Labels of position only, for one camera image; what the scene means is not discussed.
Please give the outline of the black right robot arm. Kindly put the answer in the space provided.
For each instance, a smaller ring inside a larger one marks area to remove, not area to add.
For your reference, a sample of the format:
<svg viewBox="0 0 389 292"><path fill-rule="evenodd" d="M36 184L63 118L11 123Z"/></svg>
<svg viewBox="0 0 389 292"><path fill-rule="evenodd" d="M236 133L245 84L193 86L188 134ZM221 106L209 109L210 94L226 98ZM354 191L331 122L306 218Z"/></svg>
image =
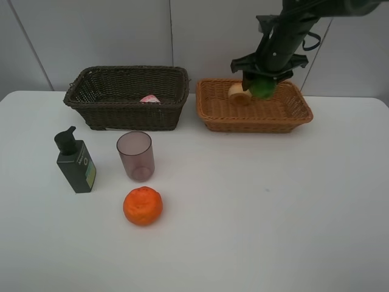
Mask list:
<svg viewBox="0 0 389 292"><path fill-rule="evenodd" d="M322 18L365 16L381 1L283 1L279 15L258 15L258 30L263 34L254 53L232 60L231 71L243 73L243 90L259 82L275 85L290 79L295 68L305 68L307 56L296 54L321 45L322 38L312 27Z"/></svg>

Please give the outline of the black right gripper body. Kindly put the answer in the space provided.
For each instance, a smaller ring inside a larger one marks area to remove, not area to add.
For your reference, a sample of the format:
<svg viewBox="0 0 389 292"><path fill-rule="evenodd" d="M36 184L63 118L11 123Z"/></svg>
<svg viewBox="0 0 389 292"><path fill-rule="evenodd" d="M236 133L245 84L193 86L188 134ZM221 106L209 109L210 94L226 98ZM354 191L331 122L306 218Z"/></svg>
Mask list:
<svg viewBox="0 0 389 292"><path fill-rule="evenodd" d="M273 77L275 72L293 70L306 66L308 59L304 55L295 55L308 34L308 22L302 19L278 19L273 29L263 34L256 51L241 58L232 60L231 71L252 72L258 75Z"/></svg>

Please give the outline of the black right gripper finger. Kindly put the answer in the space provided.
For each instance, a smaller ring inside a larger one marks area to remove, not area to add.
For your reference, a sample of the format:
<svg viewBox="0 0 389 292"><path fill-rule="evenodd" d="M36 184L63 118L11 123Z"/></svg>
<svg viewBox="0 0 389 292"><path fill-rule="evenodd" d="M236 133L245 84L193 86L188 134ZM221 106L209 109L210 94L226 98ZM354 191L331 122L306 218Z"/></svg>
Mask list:
<svg viewBox="0 0 389 292"><path fill-rule="evenodd" d="M243 71L242 89L244 91L249 90L257 81L258 74Z"/></svg>
<svg viewBox="0 0 389 292"><path fill-rule="evenodd" d="M275 84L279 84L285 80L288 80L294 76L293 70L283 71L283 72L275 72L273 76L273 80Z"/></svg>

